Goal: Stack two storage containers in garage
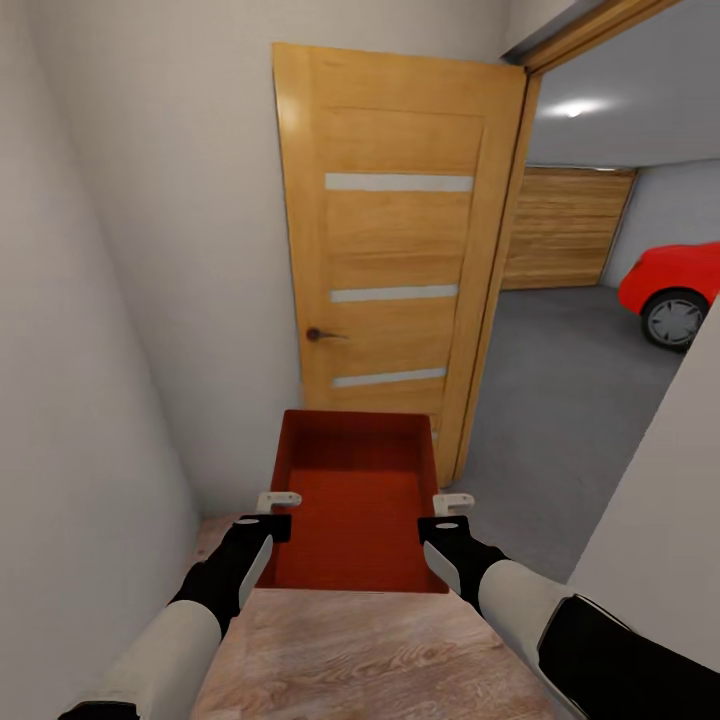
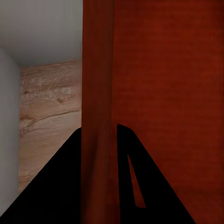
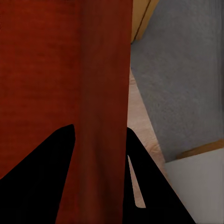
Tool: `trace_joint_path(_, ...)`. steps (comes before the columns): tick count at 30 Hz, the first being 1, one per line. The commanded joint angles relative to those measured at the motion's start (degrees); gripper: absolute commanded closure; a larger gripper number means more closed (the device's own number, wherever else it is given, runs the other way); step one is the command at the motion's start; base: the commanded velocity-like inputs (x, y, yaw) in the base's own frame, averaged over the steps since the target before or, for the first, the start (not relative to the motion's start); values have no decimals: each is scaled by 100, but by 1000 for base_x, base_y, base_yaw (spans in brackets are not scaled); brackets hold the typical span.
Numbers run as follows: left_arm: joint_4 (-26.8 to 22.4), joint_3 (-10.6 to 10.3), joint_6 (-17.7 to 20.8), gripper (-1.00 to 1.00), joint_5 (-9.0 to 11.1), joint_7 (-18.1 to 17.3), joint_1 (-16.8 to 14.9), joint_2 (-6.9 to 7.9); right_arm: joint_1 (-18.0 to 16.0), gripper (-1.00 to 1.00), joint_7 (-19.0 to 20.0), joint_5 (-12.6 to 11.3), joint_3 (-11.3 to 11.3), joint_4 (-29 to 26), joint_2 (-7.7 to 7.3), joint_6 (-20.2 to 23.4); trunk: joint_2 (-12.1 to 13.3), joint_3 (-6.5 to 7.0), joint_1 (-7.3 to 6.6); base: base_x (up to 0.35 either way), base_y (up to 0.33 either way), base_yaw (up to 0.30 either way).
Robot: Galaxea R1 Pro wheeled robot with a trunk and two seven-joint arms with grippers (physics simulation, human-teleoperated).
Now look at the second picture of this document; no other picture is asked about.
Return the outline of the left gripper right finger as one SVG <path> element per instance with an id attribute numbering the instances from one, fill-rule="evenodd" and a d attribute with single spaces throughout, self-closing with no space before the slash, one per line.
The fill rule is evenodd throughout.
<path id="1" fill-rule="evenodd" d="M 120 224 L 196 224 L 134 131 L 117 125 Z M 146 208 L 135 205 L 130 157 Z"/>

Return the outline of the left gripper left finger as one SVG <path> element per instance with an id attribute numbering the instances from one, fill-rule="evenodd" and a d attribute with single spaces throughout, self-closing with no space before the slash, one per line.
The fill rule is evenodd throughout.
<path id="1" fill-rule="evenodd" d="M 81 128 L 0 217 L 0 224 L 80 224 Z"/>

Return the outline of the storage box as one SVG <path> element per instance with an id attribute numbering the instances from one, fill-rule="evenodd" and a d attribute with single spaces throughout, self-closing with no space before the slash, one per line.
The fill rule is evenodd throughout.
<path id="1" fill-rule="evenodd" d="M 224 224 L 224 0 L 83 0 L 80 224 L 120 224 L 118 124 L 196 224 Z"/>

